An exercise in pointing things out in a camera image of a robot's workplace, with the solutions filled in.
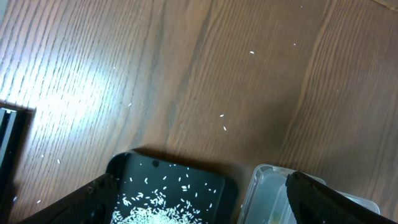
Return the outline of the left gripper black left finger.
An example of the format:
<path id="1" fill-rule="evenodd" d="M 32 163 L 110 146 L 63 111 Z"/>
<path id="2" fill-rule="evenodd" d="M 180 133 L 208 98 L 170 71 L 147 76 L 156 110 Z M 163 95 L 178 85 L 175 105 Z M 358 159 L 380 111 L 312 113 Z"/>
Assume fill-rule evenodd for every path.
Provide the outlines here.
<path id="1" fill-rule="evenodd" d="M 106 224 L 111 222 L 117 199 L 116 179 L 103 174 L 21 223 Z"/>

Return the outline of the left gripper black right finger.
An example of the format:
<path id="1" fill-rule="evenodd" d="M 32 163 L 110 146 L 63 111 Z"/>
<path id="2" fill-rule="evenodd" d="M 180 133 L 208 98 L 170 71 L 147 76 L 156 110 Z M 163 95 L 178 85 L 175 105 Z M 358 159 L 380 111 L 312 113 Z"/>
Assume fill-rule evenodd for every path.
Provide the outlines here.
<path id="1" fill-rule="evenodd" d="M 285 186 L 298 224 L 395 224 L 302 172 L 289 174 Z"/>

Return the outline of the pile of white rice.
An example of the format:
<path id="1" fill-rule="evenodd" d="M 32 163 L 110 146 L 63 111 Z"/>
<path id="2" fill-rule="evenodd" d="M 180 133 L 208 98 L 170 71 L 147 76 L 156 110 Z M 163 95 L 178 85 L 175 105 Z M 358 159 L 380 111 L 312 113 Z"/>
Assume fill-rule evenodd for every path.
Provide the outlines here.
<path id="1" fill-rule="evenodd" d="M 111 223 L 214 223 L 220 191 L 188 177 L 121 182 Z"/>

